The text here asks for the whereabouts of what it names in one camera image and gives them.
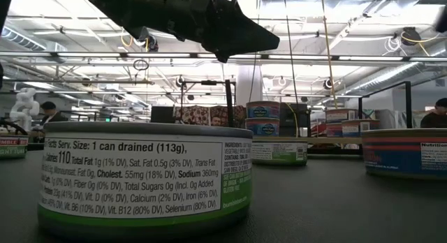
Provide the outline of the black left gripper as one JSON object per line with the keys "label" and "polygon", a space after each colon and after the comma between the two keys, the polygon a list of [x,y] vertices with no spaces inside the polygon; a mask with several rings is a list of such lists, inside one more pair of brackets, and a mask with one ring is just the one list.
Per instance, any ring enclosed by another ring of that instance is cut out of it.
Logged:
{"label": "black left gripper", "polygon": [[237,0],[132,0],[132,37],[144,28],[201,43],[221,63],[279,45],[279,37],[245,16]]}

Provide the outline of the tuna can green label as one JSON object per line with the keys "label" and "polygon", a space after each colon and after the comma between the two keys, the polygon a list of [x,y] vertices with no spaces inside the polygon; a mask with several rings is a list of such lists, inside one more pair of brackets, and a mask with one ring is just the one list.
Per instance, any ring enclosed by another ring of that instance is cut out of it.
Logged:
{"label": "tuna can green label", "polygon": [[28,135],[0,134],[0,159],[23,159],[28,143]]}
{"label": "tuna can green label", "polygon": [[177,239],[226,228],[249,211],[246,129],[53,122],[44,130],[38,223],[54,235]]}
{"label": "tuna can green label", "polygon": [[253,142],[252,162],[262,165],[306,165],[307,142]]}

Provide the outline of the wooden shelf board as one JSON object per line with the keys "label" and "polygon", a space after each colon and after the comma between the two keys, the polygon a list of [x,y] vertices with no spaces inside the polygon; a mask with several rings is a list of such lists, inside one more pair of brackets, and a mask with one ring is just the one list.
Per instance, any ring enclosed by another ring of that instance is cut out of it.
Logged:
{"label": "wooden shelf board", "polygon": [[256,137],[253,141],[257,142],[307,142],[309,144],[362,144],[362,138],[290,138],[290,137]]}

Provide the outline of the patterned patchwork quilt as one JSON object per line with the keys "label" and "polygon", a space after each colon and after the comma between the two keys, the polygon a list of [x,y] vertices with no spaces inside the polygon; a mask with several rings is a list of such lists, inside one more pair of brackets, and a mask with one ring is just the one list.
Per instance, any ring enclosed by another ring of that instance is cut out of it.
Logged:
{"label": "patterned patchwork quilt", "polygon": [[[189,107],[174,107],[175,123],[211,126],[213,117],[220,117],[223,127],[229,127],[228,108],[226,106],[203,107],[199,105]],[[244,128],[247,118],[246,108],[237,105],[233,107],[233,124],[235,128]]]}

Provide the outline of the black computer case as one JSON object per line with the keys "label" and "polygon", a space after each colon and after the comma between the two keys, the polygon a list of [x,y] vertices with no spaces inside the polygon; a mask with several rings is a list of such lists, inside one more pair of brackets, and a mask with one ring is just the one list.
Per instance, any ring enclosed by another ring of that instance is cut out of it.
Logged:
{"label": "black computer case", "polygon": [[280,103],[279,135],[281,137],[308,137],[310,110],[303,103]]}

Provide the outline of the black screen panel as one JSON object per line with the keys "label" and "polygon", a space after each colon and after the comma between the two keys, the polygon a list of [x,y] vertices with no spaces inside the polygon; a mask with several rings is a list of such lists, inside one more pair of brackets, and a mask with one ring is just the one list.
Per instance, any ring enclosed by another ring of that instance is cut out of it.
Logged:
{"label": "black screen panel", "polygon": [[174,107],[172,106],[152,106],[151,120],[152,123],[174,124]]}

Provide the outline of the black table mat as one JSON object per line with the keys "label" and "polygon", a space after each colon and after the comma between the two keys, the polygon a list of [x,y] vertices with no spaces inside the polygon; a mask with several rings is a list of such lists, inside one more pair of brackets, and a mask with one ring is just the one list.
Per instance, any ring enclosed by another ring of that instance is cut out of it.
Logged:
{"label": "black table mat", "polygon": [[[0,161],[0,243],[66,243],[38,227],[41,153]],[[447,243],[447,182],[373,177],[359,161],[254,166],[248,217],[170,243]]]}

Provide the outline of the black curved wheel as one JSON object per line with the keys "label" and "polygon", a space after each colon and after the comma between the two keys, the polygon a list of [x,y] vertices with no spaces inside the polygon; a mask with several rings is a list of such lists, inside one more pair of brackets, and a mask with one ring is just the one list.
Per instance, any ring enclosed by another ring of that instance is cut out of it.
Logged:
{"label": "black curved wheel", "polygon": [[14,128],[15,129],[15,135],[28,135],[28,133],[18,124],[11,121],[6,120],[0,120],[0,127],[3,128]]}

